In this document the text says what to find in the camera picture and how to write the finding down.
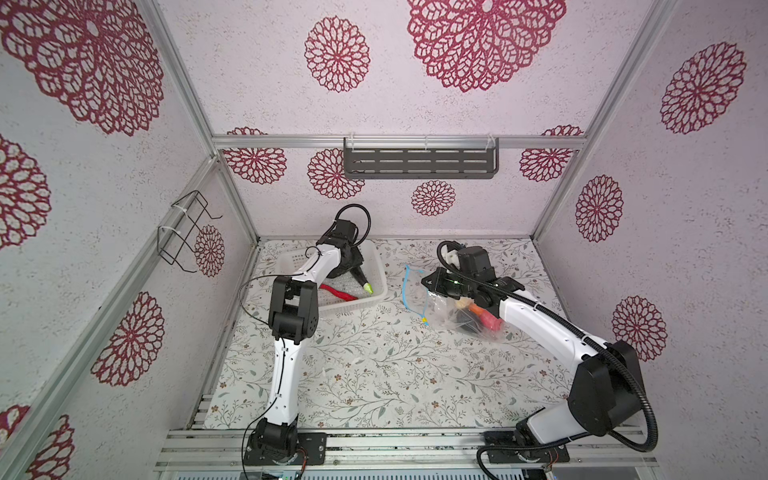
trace clear plastic bag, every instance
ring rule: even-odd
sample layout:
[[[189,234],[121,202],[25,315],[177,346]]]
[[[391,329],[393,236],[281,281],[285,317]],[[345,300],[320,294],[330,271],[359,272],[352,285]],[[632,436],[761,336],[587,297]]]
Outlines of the clear plastic bag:
[[[453,298],[432,293],[422,285],[429,275],[418,267],[406,265],[402,281],[402,304],[422,321],[440,330],[454,330],[490,342],[504,340],[503,322],[480,308],[469,298]]]

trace table surface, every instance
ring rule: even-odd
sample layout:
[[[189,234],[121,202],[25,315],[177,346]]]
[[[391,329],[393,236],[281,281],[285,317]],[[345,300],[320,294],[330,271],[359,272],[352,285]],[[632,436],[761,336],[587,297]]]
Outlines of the table surface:
[[[529,240],[459,240],[488,251],[498,276],[512,276],[562,314]],[[374,240],[388,294],[376,306],[321,315],[309,340],[299,384],[299,427],[507,427],[568,394],[568,371],[512,326],[500,343],[425,325],[402,304],[405,266],[433,271],[438,240]],[[254,273],[308,240],[260,246]],[[266,319],[273,278],[253,283],[246,306]],[[263,412],[272,381],[273,339],[245,313],[223,362],[205,420],[207,429],[242,429]]]

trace red circular pattern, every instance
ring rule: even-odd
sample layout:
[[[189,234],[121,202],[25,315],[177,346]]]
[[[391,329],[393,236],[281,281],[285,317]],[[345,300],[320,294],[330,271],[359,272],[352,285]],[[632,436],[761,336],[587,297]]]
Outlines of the red circular pattern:
[[[0,413],[0,450],[11,434],[16,430],[18,423],[27,415],[29,406],[14,405],[10,409]]]
[[[628,296],[614,311],[614,335],[632,345],[644,362],[661,355],[667,346],[667,324],[661,312],[645,298]]]
[[[256,128],[238,127],[229,135],[266,135]],[[282,148],[236,148],[222,152],[232,171],[255,184],[277,182],[286,172]]]
[[[6,0],[0,30],[5,50],[25,63],[40,91],[77,120],[133,135],[159,115],[163,70],[130,0]]]
[[[444,87],[488,90],[528,67],[565,0],[408,0],[414,55]]]
[[[582,135],[584,132],[573,125],[558,125],[546,130],[543,135]],[[520,157],[520,171],[523,176],[537,182],[560,177],[574,151],[567,148],[529,148]]]
[[[368,44],[357,25],[339,17],[315,24],[304,42],[306,66],[330,91],[349,91],[368,73]]]
[[[163,346],[163,310],[147,292],[139,293],[91,367],[99,383],[126,386],[148,370]]]
[[[606,175],[593,178],[581,189],[576,201],[578,231],[591,242],[605,240],[619,226],[623,206],[617,181]]]
[[[206,225],[194,241],[194,258],[205,276],[216,276],[224,265],[224,240],[213,225]]]
[[[343,155],[338,148],[319,151],[306,168],[314,189],[328,198],[340,200],[354,197],[366,184],[365,180],[350,180],[344,175]]]
[[[0,135],[0,250],[34,237],[50,211],[51,191],[37,161]]]
[[[725,113],[744,82],[744,52],[725,41],[686,60],[672,76],[661,99],[661,121],[674,133],[687,134]]]
[[[56,430],[48,435],[45,446],[27,468],[27,480],[44,478],[60,480],[69,472],[69,461],[74,453],[72,442],[74,429],[69,425],[69,415],[62,415]]]
[[[411,205],[421,215],[434,217],[448,211],[456,200],[456,192],[446,182],[430,180],[419,185],[411,196]]]

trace white plastic basket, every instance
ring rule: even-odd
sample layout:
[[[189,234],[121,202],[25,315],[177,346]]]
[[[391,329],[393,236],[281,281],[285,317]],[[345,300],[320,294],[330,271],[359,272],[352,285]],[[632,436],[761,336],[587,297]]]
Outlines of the white plastic basket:
[[[345,302],[331,292],[318,288],[317,304],[320,315],[331,315],[333,313],[347,313],[353,310],[374,306],[384,300],[387,294],[386,275],[384,274],[384,264],[379,256],[376,245],[370,240],[360,244],[360,253],[362,253],[362,272],[373,287],[373,295],[369,295],[351,273],[344,273],[337,278],[326,278],[323,283],[340,292],[345,292],[356,296],[358,299],[351,302]],[[294,250],[292,252],[281,253],[277,257],[275,264],[276,272],[296,272],[306,262],[304,250]]]

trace leaf pattern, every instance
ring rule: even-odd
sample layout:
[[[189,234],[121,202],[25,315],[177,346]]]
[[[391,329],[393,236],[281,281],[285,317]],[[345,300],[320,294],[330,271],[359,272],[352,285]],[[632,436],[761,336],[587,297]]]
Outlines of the leaf pattern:
[[[527,240],[460,240],[488,251],[496,274],[512,276],[562,313]],[[305,350],[299,384],[301,427],[513,426],[570,389],[568,371],[519,329],[488,343],[421,322],[400,300],[405,266],[436,268],[437,240],[375,240],[389,293],[378,305],[323,316]],[[313,242],[272,240],[254,275],[275,272],[277,257]],[[266,319],[272,278],[253,283],[246,308]],[[266,408],[273,340],[243,314],[209,408],[208,429],[242,429]]]

